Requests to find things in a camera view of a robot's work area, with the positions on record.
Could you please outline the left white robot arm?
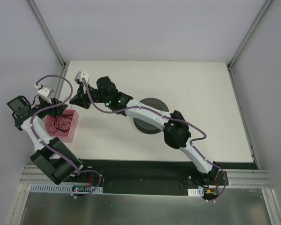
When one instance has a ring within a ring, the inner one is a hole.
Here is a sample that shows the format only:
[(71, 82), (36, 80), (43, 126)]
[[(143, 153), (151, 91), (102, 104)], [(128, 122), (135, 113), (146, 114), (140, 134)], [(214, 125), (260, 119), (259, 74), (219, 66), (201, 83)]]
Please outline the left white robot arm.
[(20, 95), (7, 102), (13, 111), (12, 117), (18, 130), (26, 132), (34, 145), (32, 163), (53, 183), (59, 185), (73, 176), (79, 182), (89, 179), (89, 170), (83, 162), (58, 138), (51, 137), (43, 118), (60, 116), (67, 104), (52, 98), (49, 102), (38, 96), (39, 104), (33, 106), (25, 96)]

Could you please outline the pink plastic box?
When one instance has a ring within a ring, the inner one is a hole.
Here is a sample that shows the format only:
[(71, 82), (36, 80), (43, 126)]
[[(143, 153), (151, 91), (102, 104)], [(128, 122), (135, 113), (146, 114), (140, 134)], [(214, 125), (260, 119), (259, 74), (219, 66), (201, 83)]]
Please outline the pink plastic box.
[(58, 137), (62, 142), (71, 143), (74, 139), (78, 119), (79, 115), (76, 110), (66, 109), (57, 118), (48, 115), (45, 119), (45, 128), (52, 138)]

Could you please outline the black cable spool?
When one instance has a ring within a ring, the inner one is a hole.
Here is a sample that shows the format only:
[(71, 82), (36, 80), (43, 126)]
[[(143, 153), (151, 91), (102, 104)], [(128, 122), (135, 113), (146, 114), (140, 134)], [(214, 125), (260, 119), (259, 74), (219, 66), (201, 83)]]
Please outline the black cable spool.
[[(160, 111), (165, 111), (165, 112), (169, 111), (167, 105), (163, 101), (161, 101), (157, 98), (152, 98), (152, 97), (144, 98), (140, 102), (145, 105), (148, 105), (150, 107), (153, 107), (157, 110), (160, 110)], [(160, 129), (158, 129), (157, 127), (155, 127), (143, 120), (134, 118), (133, 122), (134, 122), (135, 127), (142, 133), (145, 133), (148, 135), (155, 135), (155, 134), (158, 134), (161, 132)]]

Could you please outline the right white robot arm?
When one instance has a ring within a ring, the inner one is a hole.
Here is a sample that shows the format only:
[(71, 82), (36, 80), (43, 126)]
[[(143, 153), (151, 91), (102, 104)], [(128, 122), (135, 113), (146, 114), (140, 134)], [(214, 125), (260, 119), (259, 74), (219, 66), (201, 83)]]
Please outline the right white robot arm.
[(219, 166), (204, 154), (196, 145), (196, 141), (206, 139), (204, 131), (187, 122), (182, 113), (174, 110), (166, 112), (148, 106), (132, 96), (118, 91), (109, 77), (97, 80), (97, 88), (89, 85), (89, 75), (82, 73), (75, 77), (79, 85), (76, 95), (70, 104), (85, 109), (94, 106), (105, 114), (119, 114), (146, 122), (163, 132), (165, 143), (182, 151), (195, 165), (200, 178), (207, 185), (218, 180)]

